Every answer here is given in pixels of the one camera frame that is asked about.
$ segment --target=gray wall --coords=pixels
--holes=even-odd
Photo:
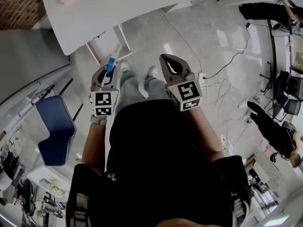
[[[67,64],[52,31],[0,31],[0,105],[22,87]]]

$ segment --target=gray floor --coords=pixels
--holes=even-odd
[[[205,0],[191,7],[167,13],[167,17],[200,58],[202,71],[206,73],[207,77],[212,76],[227,64],[234,54],[241,52],[245,48],[249,36],[245,29],[246,21],[239,13],[237,6],[222,7],[216,0]],[[255,23],[264,24],[264,21],[255,21]],[[141,83],[140,90],[143,90],[143,78],[150,66],[158,67],[160,78],[164,79],[159,63],[159,55],[162,53],[173,53],[185,59],[196,75],[201,71],[197,57],[160,10],[124,22],[122,27],[133,52],[133,55],[127,57],[127,60],[131,64],[131,69],[138,75]],[[213,79],[205,81],[208,86],[223,82],[225,88],[231,84],[228,94],[215,104],[213,102],[223,95],[225,89],[222,87],[219,92],[220,85],[210,87],[208,97],[206,89],[204,89],[201,106],[218,136],[223,135],[233,147],[235,154],[240,154],[244,158],[257,150],[262,136],[254,123],[247,126],[242,120],[246,110],[239,110],[237,106],[244,97],[252,98],[254,95],[260,95],[259,91],[264,83],[259,74],[268,71],[267,61],[272,60],[268,29],[251,25],[248,31],[250,39],[244,54],[235,57],[232,63]],[[72,55],[72,60],[75,70],[71,77],[74,78],[74,82],[63,97],[72,116],[81,101],[84,102],[84,107],[75,122],[77,134],[68,162],[71,168],[76,164],[76,154],[82,153],[88,134],[92,113],[88,100],[89,87],[91,76],[98,68],[85,46]],[[33,113],[27,119],[27,123],[37,120],[38,116]],[[108,139],[112,122],[112,118],[108,119],[107,152],[110,149]],[[35,137],[36,132],[41,129],[39,124],[31,123],[31,127],[25,129],[32,138],[35,138],[36,143],[39,142]]]

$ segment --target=white table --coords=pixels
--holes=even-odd
[[[69,55],[109,28],[141,14],[191,0],[43,0],[64,54]]]

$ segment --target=hair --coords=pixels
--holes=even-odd
[[[301,160],[302,160],[301,156],[298,153],[296,153],[295,155],[297,157],[294,159],[294,166],[293,166],[293,168],[298,167],[301,164]]]
[[[7,201],[5,198],[0,198],[0,203],[2,206],[5,206],[7,204]]]

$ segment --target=jeans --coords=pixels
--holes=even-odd
[[[144,89],[148,92],[145,98],[139,91],[139,82],[136,75],[128,70],[125,71],[120,80],[120,98],[116,106],[116,115],[124,107],[144,101],[169,99],[165,91],[165,82],[149,76],[145,79]]]

